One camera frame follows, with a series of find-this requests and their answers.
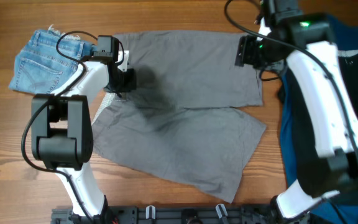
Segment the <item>grey cotton shorts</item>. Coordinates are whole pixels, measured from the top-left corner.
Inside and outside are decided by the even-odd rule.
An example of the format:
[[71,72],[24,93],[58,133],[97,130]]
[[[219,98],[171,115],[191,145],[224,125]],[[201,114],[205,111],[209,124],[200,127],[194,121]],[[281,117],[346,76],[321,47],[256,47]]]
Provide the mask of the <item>grey cotton shorts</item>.
[[119,34],[137,88],[99,112],[94,151],[232,202],[266,129],[241,111],[263,100],[257,71],[235,64],[240,38],[195,30]]

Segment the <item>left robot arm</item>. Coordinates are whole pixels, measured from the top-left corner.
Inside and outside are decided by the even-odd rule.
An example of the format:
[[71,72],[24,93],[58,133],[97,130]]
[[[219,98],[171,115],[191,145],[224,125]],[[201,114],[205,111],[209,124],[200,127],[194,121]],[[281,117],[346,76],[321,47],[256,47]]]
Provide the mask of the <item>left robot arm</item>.
[[135,90],[136,75],[127,63],[87,61],[50,94],[32,100],[32,155],[42,170],[59,177],[69,195],[73,223],[107,223],[111,211],[90,165],[93,131],[89,104],[100,90],[114,95]]

